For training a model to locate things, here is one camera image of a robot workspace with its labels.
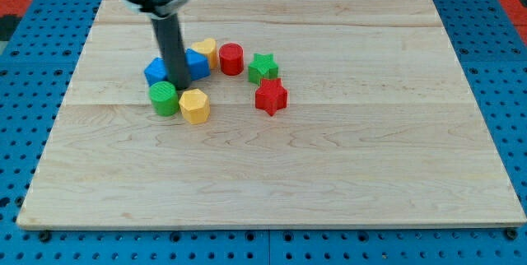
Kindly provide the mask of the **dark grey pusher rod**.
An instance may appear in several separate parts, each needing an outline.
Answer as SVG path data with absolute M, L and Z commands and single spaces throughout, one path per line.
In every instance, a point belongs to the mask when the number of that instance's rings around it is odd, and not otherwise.
M 174 14 L 164 19 L 152 19 L 152 27 L 164 61 L 168 81 L 178 91 L 188 88 L 191 76 L 185 57 L 178 16 Z

